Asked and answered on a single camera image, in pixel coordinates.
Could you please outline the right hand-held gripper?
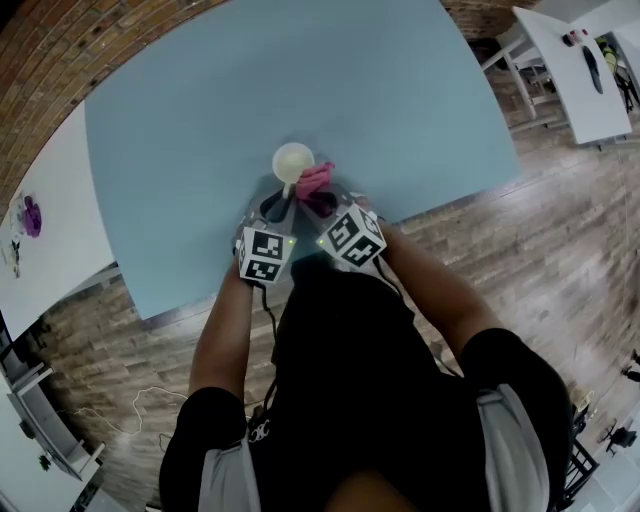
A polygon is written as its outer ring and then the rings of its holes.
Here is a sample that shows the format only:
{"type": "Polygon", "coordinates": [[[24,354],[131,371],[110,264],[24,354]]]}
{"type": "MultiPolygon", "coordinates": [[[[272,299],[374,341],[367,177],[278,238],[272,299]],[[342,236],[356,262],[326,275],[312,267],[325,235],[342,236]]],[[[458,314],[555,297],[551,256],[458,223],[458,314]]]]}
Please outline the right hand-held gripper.
{"type": "Polygon", "coordinates": [[[340,184],[321,186],[298,206],[315,229],[315,245],[352,269],[372,263],[387,247],[377,215],[340,184]]]}

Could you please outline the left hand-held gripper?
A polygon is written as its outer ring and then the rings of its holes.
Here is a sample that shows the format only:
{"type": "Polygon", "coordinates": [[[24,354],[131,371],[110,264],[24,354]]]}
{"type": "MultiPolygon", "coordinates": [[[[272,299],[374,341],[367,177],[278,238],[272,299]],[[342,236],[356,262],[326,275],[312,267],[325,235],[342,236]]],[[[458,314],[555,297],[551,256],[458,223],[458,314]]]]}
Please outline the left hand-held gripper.
{"type": "Polygon", "coordinates": [[[295,214],[295,201],[284,188],[250,201],[234,242],[242,279],[267,285],[281,277],[297,241],[295,214]]]}

